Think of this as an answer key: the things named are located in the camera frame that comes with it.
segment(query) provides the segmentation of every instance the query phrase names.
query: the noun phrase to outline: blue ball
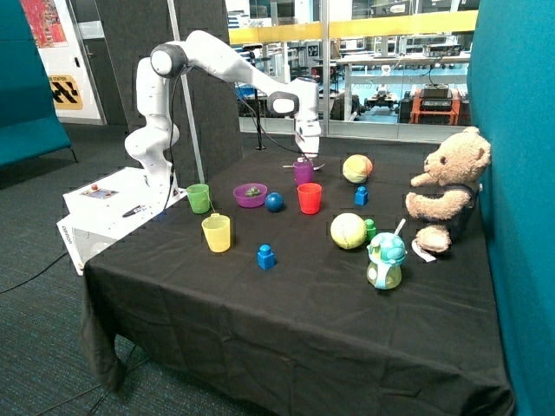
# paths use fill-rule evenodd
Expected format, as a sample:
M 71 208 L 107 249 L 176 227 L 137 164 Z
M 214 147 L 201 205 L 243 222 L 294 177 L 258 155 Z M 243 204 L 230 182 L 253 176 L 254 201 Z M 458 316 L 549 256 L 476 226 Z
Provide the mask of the blue ball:
M 284 207 L 284 199 L 277 192 L 269 193 L 264 201 L 269 212 L 279 212 Z

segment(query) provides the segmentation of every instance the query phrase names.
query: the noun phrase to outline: purple cup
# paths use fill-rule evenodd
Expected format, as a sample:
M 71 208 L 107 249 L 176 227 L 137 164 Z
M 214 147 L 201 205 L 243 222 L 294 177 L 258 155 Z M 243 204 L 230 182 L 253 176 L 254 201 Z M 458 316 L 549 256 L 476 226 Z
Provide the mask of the purple cup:
M 308 184 L 314 178 L 314 166 L 312 162 L 295 162 L 293 164 L 295 182 L 297 185 Z

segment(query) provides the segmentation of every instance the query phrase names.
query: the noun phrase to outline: teddy bear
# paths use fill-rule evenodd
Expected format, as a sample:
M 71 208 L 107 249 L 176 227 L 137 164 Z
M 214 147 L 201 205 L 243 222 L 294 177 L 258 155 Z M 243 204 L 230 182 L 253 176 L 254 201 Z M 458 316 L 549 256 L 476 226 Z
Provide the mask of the teddy bear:
M 441 143 L 424 162 L 424 173 L 411 179 L 412 186 L 439 186 L 436 195 L 410 192 L 408 213 L 429 225 L 416 234 L 418 246 L 442 253 L 465 230 L 478 200 L 479 179 L 491 163 L 491 145 L 476 127 L 467 127 Z

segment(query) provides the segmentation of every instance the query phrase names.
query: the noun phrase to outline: straw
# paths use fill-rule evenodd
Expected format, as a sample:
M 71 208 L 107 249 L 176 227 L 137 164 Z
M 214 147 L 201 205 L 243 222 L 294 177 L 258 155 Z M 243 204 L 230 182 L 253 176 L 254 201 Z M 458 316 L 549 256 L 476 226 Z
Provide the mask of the straw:
M 403 227 L 403 225 L 405 225 L 405 218 L 403 218 L 401 220 L 401 222 L 399 223 L 399 225 L 397 225 L 397 229 L 395 230 L 395 235 L 396 236 L 399 235 L 399 231 L 401 231 L 401 228 Z

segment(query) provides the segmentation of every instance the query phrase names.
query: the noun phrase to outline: white box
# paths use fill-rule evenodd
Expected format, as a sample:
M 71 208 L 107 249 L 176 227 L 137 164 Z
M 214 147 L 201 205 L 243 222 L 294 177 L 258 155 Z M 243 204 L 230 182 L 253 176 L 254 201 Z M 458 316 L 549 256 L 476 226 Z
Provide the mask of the white box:
M 168 190 L 153 191 L 143 169 L 126 167 L 64 194 L 69 215 L 57 226 L 77 274 L 82 276 L 90 258 L 186 196 L 185 190 L 174 185 L 167 199 Z M 134 208 L 138 208 L 135 214 L 124 217 Z

